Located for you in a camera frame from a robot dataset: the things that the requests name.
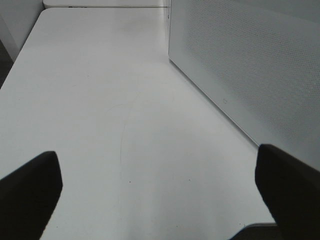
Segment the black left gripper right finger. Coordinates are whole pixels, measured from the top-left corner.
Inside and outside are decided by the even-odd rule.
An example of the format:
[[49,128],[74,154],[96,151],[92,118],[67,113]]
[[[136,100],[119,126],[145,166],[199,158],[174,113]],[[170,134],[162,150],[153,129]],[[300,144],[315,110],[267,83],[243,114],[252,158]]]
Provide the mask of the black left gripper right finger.
[[320,172],[271,144],[258,148],[255,184],[285,240],[320,238]]

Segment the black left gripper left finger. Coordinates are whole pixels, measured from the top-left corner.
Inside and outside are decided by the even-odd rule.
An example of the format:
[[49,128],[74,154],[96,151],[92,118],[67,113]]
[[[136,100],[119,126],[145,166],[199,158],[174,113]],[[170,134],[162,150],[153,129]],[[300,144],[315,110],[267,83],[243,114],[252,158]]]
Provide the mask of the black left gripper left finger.
[[0,238],[39,240],[63,189],[58,156],[45,151],[0,180]]

